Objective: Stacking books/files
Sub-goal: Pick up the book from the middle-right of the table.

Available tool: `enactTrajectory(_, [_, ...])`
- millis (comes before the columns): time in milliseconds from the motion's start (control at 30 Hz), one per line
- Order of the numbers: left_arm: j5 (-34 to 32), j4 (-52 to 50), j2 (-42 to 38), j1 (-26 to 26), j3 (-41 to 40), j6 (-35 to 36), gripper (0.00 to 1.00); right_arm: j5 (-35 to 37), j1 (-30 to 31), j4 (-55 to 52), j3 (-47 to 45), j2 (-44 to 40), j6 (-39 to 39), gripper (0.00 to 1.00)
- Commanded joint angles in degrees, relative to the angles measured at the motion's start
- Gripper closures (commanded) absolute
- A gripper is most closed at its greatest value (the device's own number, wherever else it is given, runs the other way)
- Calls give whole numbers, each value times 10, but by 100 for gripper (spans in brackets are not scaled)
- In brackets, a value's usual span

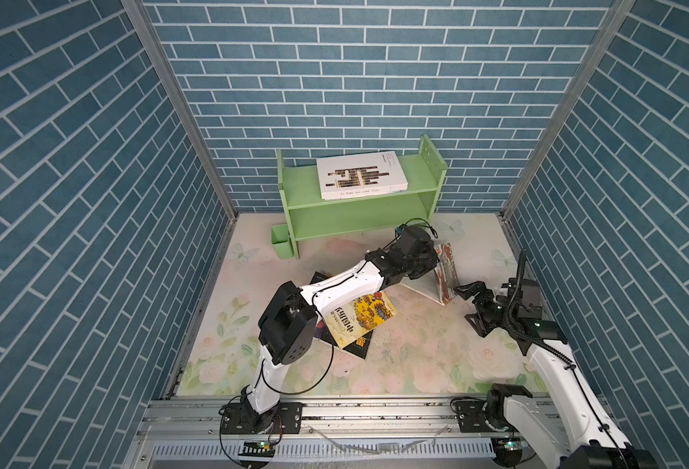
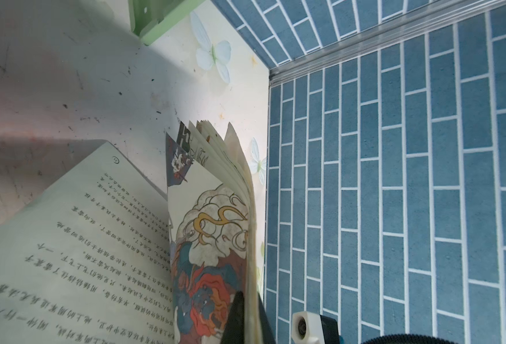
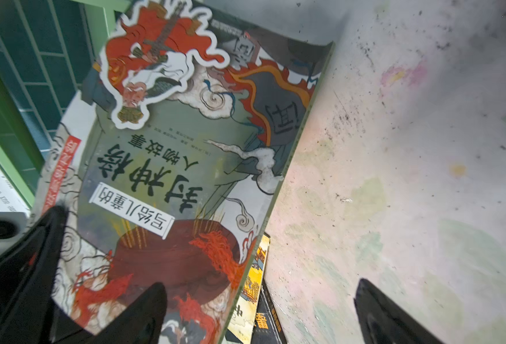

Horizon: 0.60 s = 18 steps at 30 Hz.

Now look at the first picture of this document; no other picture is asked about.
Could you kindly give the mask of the yellow illustrated history book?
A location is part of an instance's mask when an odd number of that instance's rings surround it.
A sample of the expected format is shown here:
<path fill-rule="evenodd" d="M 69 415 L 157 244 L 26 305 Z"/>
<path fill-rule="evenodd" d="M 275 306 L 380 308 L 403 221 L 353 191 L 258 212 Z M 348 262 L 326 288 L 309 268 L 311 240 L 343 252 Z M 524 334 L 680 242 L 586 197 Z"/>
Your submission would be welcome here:
<path fill-rule="evenodd" d="M 384 292 L 368 294 L 323 315 L 335 344 L 344 348 L 397 315 Z"/>

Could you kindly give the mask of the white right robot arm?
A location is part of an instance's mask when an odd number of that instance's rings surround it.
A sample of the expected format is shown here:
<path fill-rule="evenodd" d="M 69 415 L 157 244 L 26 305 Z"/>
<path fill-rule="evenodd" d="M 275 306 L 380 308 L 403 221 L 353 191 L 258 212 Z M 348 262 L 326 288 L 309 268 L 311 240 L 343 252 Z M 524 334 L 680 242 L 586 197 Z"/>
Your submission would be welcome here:
<path fill-rule="evenodd" d="M 483 413 L 488 427 L 524 439 L 549 468 L 654 468 L 657 461 L 636 448 L 609 416 L 576 363 L 561 327 L 543 317 L 541 289 L 531 279 L 510 279 L 495 294 L 482 281 L 455 287 L 471 301 L 467 317 L 482 337 L 504 330 L 537 371 L 557 409 L 561 426 L 543 412 L 522 385 L 492 385 Z"/>

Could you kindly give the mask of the white book brown stripes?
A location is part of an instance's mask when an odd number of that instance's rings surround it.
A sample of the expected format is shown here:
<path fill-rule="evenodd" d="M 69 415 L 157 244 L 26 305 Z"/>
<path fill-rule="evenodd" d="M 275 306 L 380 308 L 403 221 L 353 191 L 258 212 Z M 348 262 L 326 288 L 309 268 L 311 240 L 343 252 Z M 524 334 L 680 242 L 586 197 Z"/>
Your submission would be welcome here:
<path fill-rule="evenodd" d="M 320 158 L 316 169 L 324 200 L 373 197 L 408 189 L 407 178 L 395 152 Z"/>

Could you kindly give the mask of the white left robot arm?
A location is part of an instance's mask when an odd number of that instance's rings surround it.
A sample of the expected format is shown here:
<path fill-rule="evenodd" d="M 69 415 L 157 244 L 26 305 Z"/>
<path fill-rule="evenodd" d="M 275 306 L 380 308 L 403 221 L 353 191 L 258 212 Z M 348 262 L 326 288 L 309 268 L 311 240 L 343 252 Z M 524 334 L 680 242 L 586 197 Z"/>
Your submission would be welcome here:
<path fill-rule="evenodd" d="M 257 377 L 242 389 L 239 403 L 228 405 L 241 428 L 251 434 L 274 426 L 280 398 L 299 396 L 281 386 L 292 363 L 313 342 L 316 326 L 336 310 L 365 295 L 377 294 L 404 279 L 430 273 L 439 258 L 437 232 L 420 219 L 395 229 L 394 239 L 365 254 L 352 268 L 319 283 L 298 287 L 287 281 L 276 290 L 259 320 L 261 344 Z"/>

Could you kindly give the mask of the red green illustrated book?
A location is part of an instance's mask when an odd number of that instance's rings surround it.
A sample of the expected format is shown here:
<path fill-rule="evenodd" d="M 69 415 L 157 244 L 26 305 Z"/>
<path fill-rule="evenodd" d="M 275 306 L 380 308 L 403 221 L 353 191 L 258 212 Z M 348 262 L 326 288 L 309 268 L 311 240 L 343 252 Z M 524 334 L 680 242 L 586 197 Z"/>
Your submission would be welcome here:
<path fill-rule="evenodd" d="M 452 246 L 449 243 L 436 244 L 439 262 L 436 267 L 420 279 L 403 279 L 401 285 L 445 306 L 456 296 L 454 289 L 459 285 Z"/>

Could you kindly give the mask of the black book yellow text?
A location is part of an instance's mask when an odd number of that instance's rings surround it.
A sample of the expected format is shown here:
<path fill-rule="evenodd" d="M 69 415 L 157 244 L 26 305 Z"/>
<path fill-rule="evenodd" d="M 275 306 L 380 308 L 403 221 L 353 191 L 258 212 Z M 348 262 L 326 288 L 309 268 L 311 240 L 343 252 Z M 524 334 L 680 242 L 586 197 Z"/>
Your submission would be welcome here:
<path fill-rule="evenodd" d="M 324 320 L 319 320 L 316 325 L 314 337 L 322 342 L 333 345 L 334 347 L 343 350 L 354 357 L 365 360 L 372 342 L 373 332 L 369 331 L 364 336 L 348 344 L 348 346 L 340 347 L 330 330 L 327 328 Z"/>

